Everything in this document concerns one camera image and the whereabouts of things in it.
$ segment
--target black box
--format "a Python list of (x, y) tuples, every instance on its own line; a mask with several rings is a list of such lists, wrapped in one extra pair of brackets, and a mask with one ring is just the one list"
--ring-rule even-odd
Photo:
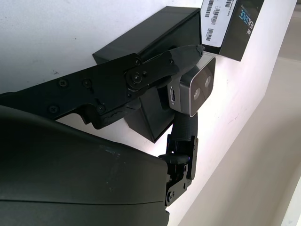
[[(200, 9), (165, 7), (93, 57), (97, 64), (137, 53), (146, 61), (167, 50), (201, 44)], [(167, 88), (149, 89), (140, 97), (142, 107), (125, 117), (129, 127), (156, 142), (172, 125), (174, 110), (169, 108)]]
[(264, 0), (204, 0), (205, 51), (241, 61)]

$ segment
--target white wall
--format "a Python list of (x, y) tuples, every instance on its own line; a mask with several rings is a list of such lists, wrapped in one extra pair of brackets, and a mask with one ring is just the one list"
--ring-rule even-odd
[[(6, 0), (0, 7), (0, 93), (18, 91), (95, 65), (92, 53), (166, 5), (202, 0)], [(178, 225), (264, 96), (296, 0), (265, 0), (242, 62), (217, 57), (214, 90), (198, 113), (196, 178), (171, 207)], [(102, 130), (70, 115), (60, 122), (158, 156), (156, 144), (120, 120)]]
[(297, 223), (297, 226), (301, 226), (301, 215), (300, 215), (300, 217), (299, 217), (299, 221), (298, 221), (298, 223)]
[(287, 48), (300, 47), (301, 21), (289, 27), (265, 97), (179, 225), (297, 225), (301, 62), (300, 52)]

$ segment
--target black plastic cover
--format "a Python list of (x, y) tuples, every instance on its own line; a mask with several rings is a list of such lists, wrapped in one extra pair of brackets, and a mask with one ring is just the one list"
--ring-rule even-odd
[(4, 106), (0, 125), (0, 225), (167, 224), (162, 159)]
[(198, 113), (193, 117), (177, 112), (174, 117), (176, 123), (170, 138), (176, 141), (191, 141), (191, 137), (198, 136)]

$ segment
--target sticker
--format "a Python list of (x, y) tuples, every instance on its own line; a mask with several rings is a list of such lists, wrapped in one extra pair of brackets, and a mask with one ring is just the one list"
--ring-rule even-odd
[(202, 42), (221, 47), (237, 0), (204, 0), (201, 9)]
[(241, 5), (241, 12), (239, 18), (248, 26), (247, 35), (251, 35), (252, 29), (254, 28), (254, 22), (251, 19), (251, 15), (248, 13), (244, 5)]

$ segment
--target screw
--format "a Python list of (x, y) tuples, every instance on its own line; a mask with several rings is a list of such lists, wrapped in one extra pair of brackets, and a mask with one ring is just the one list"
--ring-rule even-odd
[(89, 79), (84, 79), (82, 84), (85, 88), (91, 88), (92, 86), (92, 82)]
[(136, 61), (135, 61), (135, 65), (140, 65), (141, 64), (141, 62), (140, 62), (140, 60), (139, 59), (136, 59)]
[(169, 192), (168, 195), (167, 195), (167, 201), (171, 202), (172, 199), (173, 199), (173, 193)]
[(60, 80), (58, 81), (58, 84), (59, 84), (59, 86), (61, 86), (61, 87), (66, 87), (66, 86), (68, 85), (68, 82), (67, 82), (67, 80), (65, 80), (65, 79), (60, 79)]
[(132, 80), (134, 83), (140, 83), (142, 81), (142, 77), (138, 72), (136, 72), (136, 74), (132, 74)]
[(98, 105), (98, 106), (96, 107), (96, 110), (97, 110), (97, 112), (98, 112), (99, 114), (102, 114), (102, 113), (105, 112), (105, 106), (104, 106), (104, 105)]
[(58, 113), (60, 110), (60, 108), (56, 105), (51, 105), (49, 108), (48, 108), (48, 111), (52, 114), (55, 114), (55, 113)]

